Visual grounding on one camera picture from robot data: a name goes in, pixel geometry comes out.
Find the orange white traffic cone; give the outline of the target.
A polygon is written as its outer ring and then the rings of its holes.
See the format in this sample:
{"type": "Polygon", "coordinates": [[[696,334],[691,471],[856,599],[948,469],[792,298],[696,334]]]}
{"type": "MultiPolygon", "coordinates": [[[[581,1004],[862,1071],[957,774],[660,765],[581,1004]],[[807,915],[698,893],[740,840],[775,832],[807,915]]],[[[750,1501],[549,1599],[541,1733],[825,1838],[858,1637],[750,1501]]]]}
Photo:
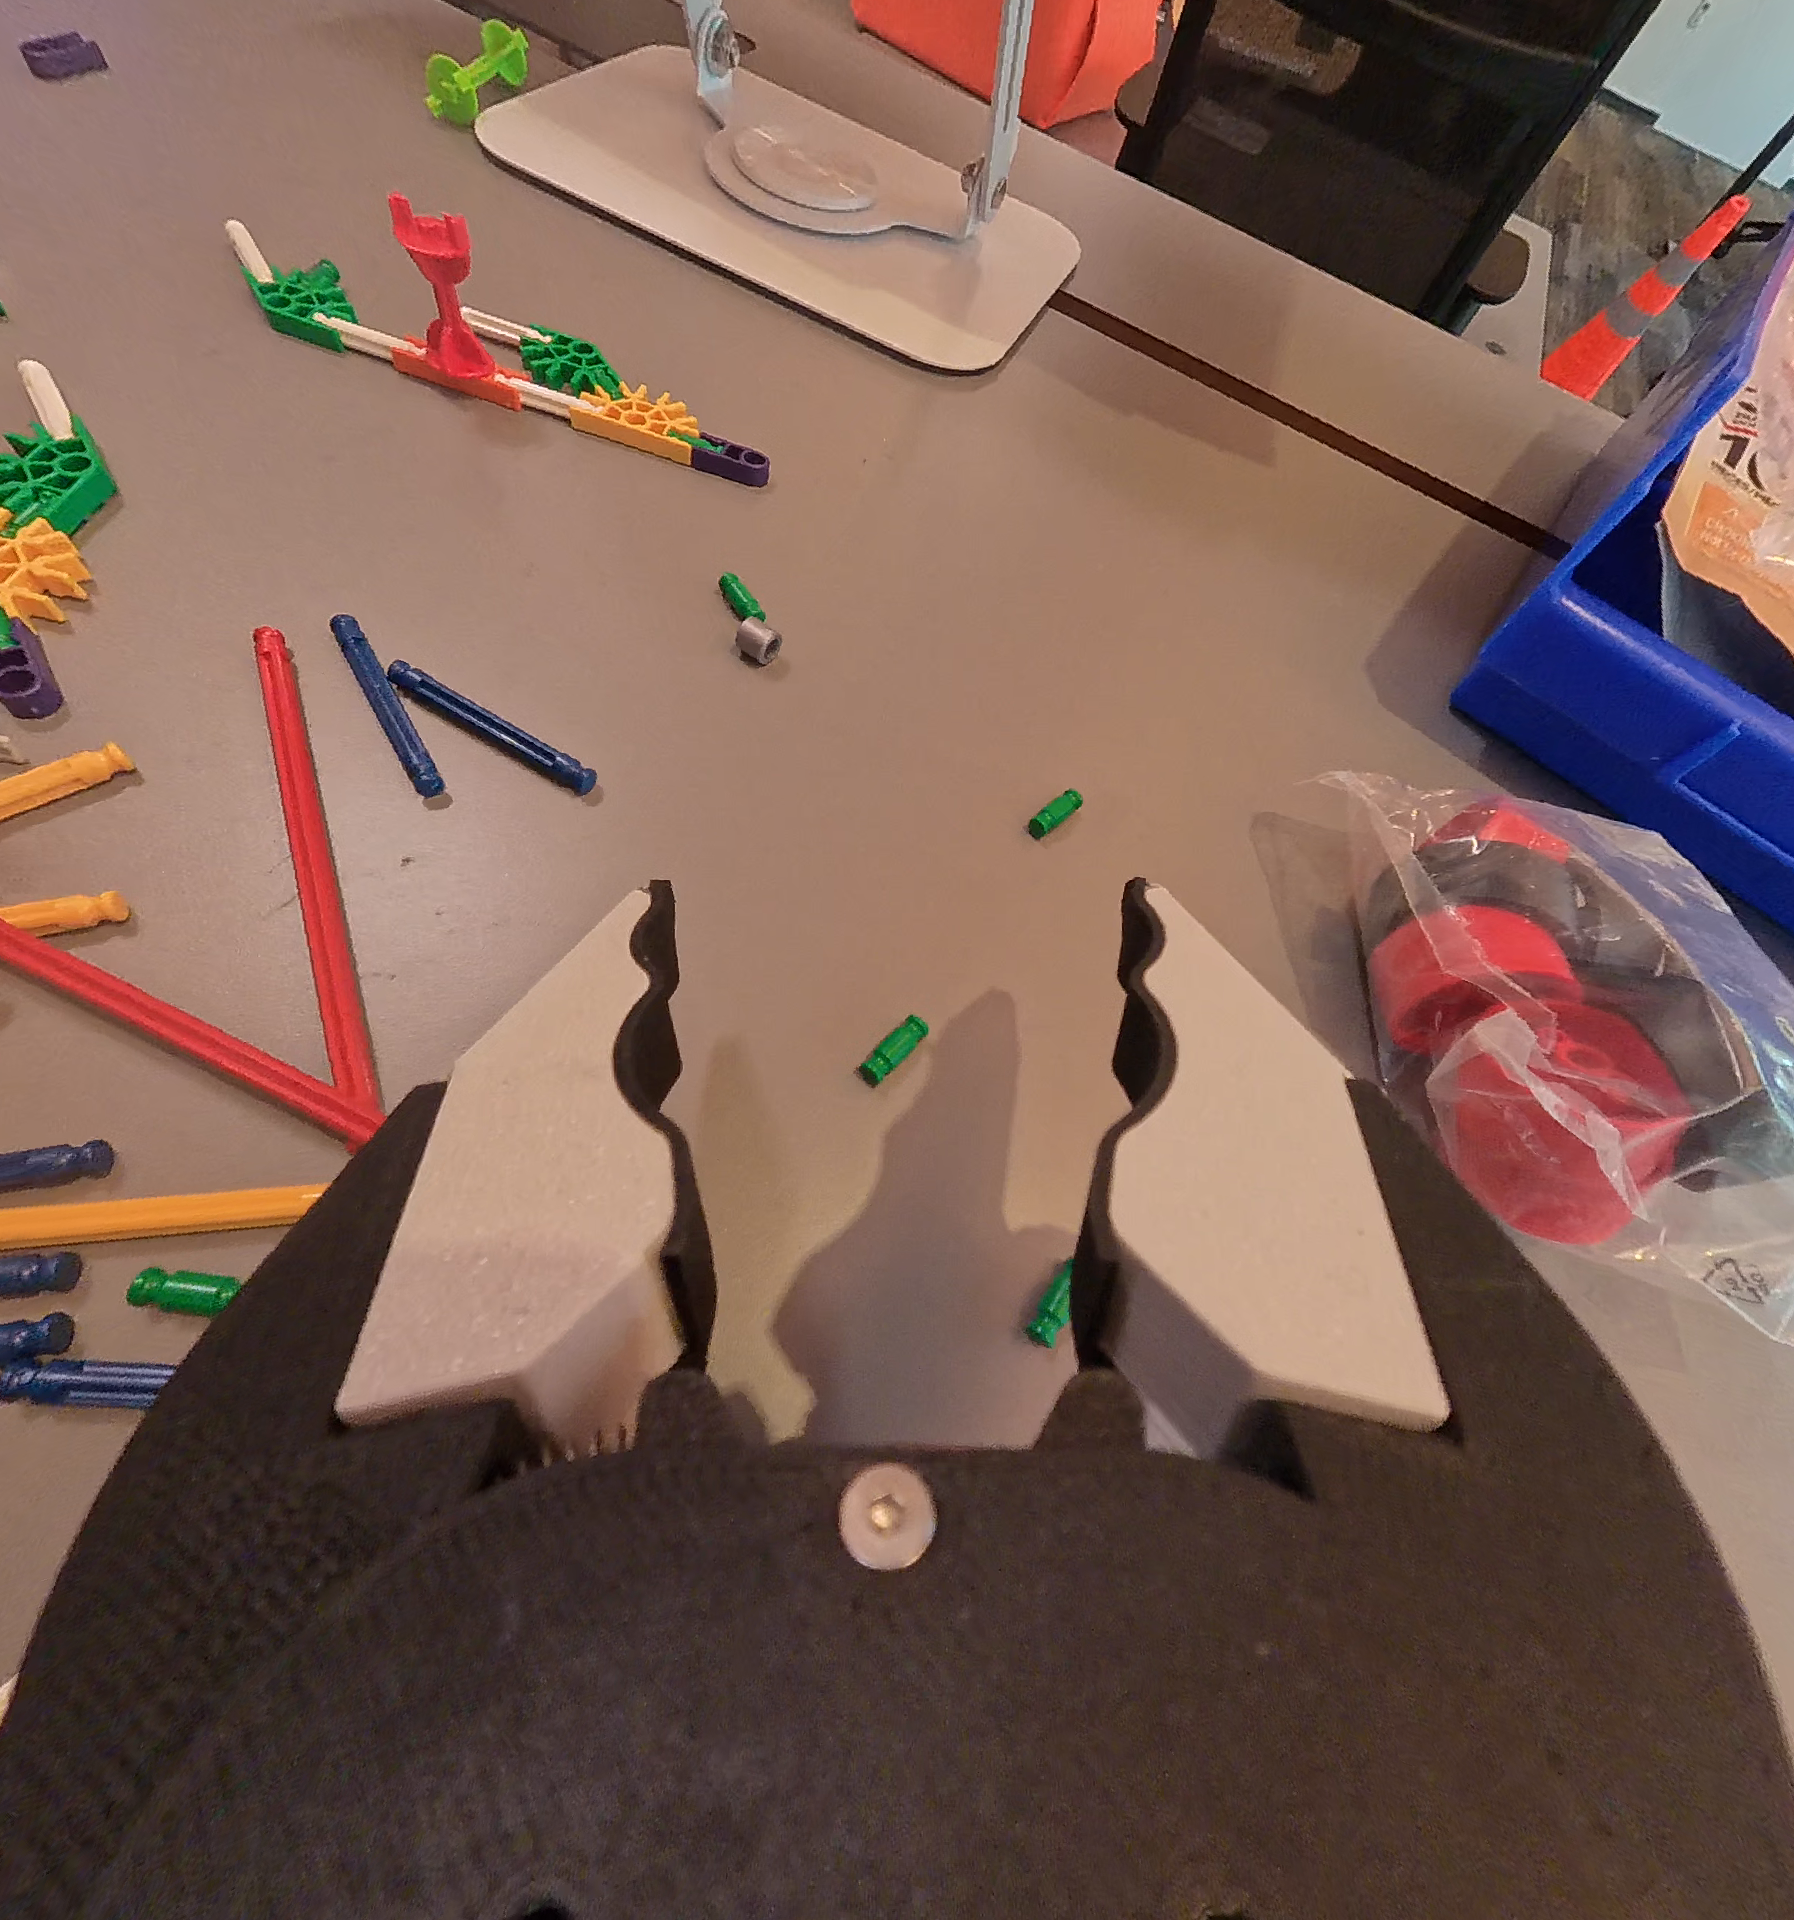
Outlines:
{"type": "Polygon", "coordinates": [[[1541,377],[1567,394],[1596,396],[1655,319],[1677,303],[1697,269],[1735,236],[1749,209],[1749,194],[1726,198],[1701,226],[1558,344],[1543,362],[1541,377]]]}

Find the clear bag of red wheels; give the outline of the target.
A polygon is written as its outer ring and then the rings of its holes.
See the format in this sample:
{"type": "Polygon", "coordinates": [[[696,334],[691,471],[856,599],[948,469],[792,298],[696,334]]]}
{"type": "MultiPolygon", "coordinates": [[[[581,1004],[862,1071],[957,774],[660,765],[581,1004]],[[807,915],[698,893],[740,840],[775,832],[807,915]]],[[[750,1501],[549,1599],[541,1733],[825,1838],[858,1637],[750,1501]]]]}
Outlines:
{"type": "Polygon", "coordinates": [[[1794,1350],[1794,984],[1713,882],[1503,789],[1302,791],[1366,1057],[1471,1196],[1794,1350]]]}

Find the lime green toy spool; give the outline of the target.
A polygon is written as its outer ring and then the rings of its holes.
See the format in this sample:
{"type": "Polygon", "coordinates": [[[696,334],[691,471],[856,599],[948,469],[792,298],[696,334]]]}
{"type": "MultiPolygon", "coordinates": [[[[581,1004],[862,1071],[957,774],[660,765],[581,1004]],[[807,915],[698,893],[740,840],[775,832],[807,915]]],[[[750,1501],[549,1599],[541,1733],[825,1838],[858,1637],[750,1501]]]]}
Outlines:
{"type": "Polygon", "coordinates": [[[482,92],[500,83],[507,94],[525,89],[528,78],[527,31],[501,18],[481,22],[481,50],[473,60],[430,53],[424,67],[424,104],[440,123],[473,129],[482,107],[482,92]]]}

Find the orange plastic bin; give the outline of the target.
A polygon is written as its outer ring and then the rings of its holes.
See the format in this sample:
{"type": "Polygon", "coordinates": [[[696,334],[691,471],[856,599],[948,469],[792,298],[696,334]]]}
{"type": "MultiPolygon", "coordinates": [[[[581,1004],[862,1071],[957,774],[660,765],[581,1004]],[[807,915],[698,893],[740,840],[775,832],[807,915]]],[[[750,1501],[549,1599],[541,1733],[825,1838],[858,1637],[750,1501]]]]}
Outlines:
{"type": "MultiPolygon", "coordinates": [[[[1154,53],[1157,1],[1035,1],[1022,117],[1052,130],[1114,105],[1154,53]]],[[[854,1],[858,28],[989,100],[1003,1],[854,1]]]]}

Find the toy rail assembly with spool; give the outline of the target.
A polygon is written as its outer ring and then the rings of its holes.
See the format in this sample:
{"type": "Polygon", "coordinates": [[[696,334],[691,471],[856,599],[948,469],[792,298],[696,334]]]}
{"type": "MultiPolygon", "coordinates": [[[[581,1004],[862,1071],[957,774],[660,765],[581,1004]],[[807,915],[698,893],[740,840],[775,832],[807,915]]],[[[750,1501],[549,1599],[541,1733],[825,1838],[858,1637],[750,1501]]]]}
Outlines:
{"type": "Polygon", "coordinates": [[[473,234],[459,213],[418,213],[401,194],[390,198],[390,211],[398,244],[436,306],[423,333],[360,322],[332,261],[276,269],[249,229],[230,218],[225,233],[267,323],[313,347],[366,356],[456,396],[562,419],[592,440],[765,489],[765,453],[706,429],[685,401],[629,382],[595,342],[469,307],[459,287],[473,271],[473,234]]]}

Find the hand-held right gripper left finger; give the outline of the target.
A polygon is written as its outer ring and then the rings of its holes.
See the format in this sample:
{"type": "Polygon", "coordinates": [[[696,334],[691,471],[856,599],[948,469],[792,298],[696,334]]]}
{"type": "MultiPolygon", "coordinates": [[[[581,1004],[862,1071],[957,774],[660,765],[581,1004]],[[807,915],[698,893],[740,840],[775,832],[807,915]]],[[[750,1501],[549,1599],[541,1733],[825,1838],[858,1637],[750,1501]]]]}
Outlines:
{"type": "Polygon", "coordinates": [[[717,1282],[693,1152],[670,881],[631,891],[456,1064],[337,1416],[514,1405],[532,1431],[631,1431],[702,1367],[717,1282]]]}

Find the red toy rod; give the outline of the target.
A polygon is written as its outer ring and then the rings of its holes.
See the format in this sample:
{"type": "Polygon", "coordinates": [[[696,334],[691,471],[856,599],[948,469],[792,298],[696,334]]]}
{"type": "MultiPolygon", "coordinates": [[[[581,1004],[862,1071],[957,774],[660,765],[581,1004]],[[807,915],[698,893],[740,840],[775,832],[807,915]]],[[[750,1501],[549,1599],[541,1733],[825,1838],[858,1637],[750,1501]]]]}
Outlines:
{"type": "Polygon", "coordinates": [[[332,1086],[380,1113],[368,1016],[291,651],[271,626],[254,627],[251,645],[332,1086]]]}
{"type": "Polygon", "coordinates": [[[360,1146],[383,1123],[383,1113],[343,1095],[330,1082],[245,1042],[235,1035],[167,1004],[141,987],[51,948],[40,935],[0,921],[0,964],[55,994],[117,1021],[164,1047],[213,1067],[240,1086],[261,1092],[321,1131],[360,1146]]]}

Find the clear bag with orange label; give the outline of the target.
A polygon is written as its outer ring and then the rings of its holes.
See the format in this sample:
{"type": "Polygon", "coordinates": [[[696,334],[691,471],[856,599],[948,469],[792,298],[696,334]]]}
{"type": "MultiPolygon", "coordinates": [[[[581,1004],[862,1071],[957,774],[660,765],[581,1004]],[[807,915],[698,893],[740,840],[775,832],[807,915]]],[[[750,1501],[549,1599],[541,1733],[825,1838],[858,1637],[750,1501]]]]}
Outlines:
{"type": "Polygon", "coordinates": [[[1663,635],[1794,718],[1794,260],[1657,523],[1663,635]]]}

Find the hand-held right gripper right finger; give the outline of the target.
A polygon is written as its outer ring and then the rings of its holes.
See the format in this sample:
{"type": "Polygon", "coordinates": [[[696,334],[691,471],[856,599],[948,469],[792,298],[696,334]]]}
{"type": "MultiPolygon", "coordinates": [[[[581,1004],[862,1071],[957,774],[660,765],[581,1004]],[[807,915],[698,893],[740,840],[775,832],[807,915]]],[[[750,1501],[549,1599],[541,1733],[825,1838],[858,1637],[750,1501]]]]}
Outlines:
{"type": "Polygon", "coordinates": [[[1354,1084],[1163,885],[1123,895],[1125,1011],[1078,1237],[1078,1357],[1148,1441],[1214,1459],[1255,1405],[1451,1416],[1354,1084]]]}

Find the blue plastic bin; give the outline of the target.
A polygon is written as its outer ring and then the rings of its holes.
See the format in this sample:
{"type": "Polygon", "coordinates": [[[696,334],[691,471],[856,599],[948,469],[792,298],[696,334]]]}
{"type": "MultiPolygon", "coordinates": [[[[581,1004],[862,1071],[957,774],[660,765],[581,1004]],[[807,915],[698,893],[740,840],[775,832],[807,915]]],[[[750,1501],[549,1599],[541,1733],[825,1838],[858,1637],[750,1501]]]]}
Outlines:
{"type": "Polygon", "coordinates": [[[1794,935],[1794,718],[1663,639],[1655,537],[1701,425],[1749,380],[1793,260],[1794,213],[1584,469],[1570,548],[1487,637],[1451,708],[1794,935]]]}

